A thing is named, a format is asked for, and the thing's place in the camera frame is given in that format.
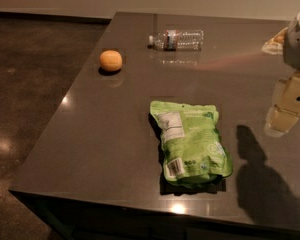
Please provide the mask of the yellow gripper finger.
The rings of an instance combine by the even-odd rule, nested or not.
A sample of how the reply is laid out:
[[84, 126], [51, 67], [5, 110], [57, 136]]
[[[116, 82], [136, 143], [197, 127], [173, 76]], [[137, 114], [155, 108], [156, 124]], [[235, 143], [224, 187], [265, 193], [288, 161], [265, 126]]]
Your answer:
[[283, 28], [275, 36], [265, 42], [262, 46], [262, 51], [270, 55], [282, 55], [287, 30], [287, 27]]
[[271, 137], [287, 134], [300, 119], [300, 71], [281, 78], [275, 85], [264, 131]]

